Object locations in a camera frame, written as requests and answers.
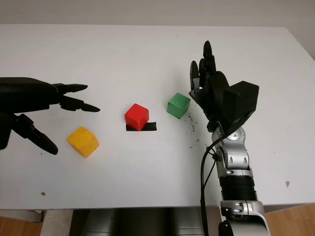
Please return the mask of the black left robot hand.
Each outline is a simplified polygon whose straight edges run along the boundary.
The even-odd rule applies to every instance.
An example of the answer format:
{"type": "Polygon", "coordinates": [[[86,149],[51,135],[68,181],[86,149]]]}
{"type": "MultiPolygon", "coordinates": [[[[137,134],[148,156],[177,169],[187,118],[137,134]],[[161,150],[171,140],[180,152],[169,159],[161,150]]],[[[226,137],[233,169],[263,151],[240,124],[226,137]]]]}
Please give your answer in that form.
{"type": "Polygon", "coordinates": [[[56,155],[57,146],[37,130],[34,122],[24,112],[47,110],[59,104],[68,111],[99,112],[100,109],[83,100],[68,97],[69,92],[85,90],[83,84],[49,84],[28,77],[1,77],[0,79],[0,148],[7,147],[10,133],[14,131],[42,150],[56,155]]]}

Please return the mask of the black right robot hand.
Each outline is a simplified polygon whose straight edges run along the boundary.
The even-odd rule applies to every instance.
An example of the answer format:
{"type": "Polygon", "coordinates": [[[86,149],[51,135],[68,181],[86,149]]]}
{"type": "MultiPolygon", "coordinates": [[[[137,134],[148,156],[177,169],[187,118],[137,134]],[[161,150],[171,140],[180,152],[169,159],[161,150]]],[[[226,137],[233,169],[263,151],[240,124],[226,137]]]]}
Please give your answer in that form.
{"type": "Polygon", "coordinates": [[[222,124],[222,95],[229,84],[225,75],[216,69],[215,57],[208,40],[203,46],[203,58],[199,63],[191,62],[189,74],[191,88],[189,95],[201,107],[209,120],[208,131],[213,132],[222,124]]]}

